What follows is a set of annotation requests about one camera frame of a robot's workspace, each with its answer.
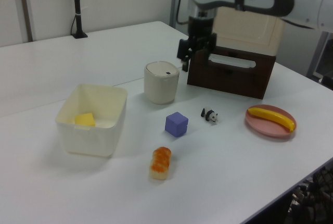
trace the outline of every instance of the white plastic bin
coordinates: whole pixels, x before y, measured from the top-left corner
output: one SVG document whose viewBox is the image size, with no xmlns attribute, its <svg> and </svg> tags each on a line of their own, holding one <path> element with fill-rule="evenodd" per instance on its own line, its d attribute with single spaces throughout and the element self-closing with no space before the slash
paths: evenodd
<svg viewBox="0 0 333 224">
<path fill-rule="evenodd" d="M 127 91 L 105 85 L 80 84 L 60 109 L 56 123 L 62 147 L 70 153 L 110 156 L 123 127 Z M 76 125 L 76 115 L 93 113 L 95 127 Z"/>
</svg>

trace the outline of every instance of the banana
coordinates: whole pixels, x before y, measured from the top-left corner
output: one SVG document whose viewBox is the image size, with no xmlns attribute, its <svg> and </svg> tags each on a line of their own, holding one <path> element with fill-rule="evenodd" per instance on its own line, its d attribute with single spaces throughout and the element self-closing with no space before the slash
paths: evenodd
<svg viewBox="0 0 333 224">
<path fill-rule="evenodd" d="M 280 113 L 257 107 L 248 108 L 248 112 L 252 116 L 257 116 L 281 124 L 282 126 L 289 129 L 290 133 L 295 129 L 295 123 Z"/>
</svg>

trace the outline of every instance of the cup lid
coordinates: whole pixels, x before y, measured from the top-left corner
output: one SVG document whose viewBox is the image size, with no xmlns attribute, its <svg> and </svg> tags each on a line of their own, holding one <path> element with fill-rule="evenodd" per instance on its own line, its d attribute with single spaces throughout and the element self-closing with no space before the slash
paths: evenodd
<svg viewBox="0 0 333 224">
<path fill-rule="evenodd" d="M 179 70 L 167 61 L 156 61 L 147 64 L 146 69 L 156 76 L 172 76 L 179 73 Z"/>
</svg>

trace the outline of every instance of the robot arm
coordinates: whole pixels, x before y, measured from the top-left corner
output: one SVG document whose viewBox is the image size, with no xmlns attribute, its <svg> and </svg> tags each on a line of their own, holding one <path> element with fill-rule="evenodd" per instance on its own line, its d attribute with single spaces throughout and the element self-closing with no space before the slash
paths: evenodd
<svg viewBox="0 0 333 224">
<path fill-rule="evenodd" d="M 188 40 L 181 40 L 177 57 L 183 70 L 197 51 L 209 55 L 216 45 L 212 33 L 218 7 L 232 7 L 282 18 L 297 26 L 333 32 L 333 0 L 190 0 Z"/>
</svg>

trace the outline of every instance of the toy bread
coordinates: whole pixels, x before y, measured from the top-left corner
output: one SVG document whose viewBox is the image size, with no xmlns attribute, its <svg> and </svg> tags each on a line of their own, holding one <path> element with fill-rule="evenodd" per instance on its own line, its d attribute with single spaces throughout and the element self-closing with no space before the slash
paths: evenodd
<svg viewBox="0 0 333 224">
<path fill-rule="evenodd" d="M 165 180 L 168 176 L 171 151 L 167 147 L 159 147 L 152 154 L 149 166 L 150 177 Z"/>
</svg>

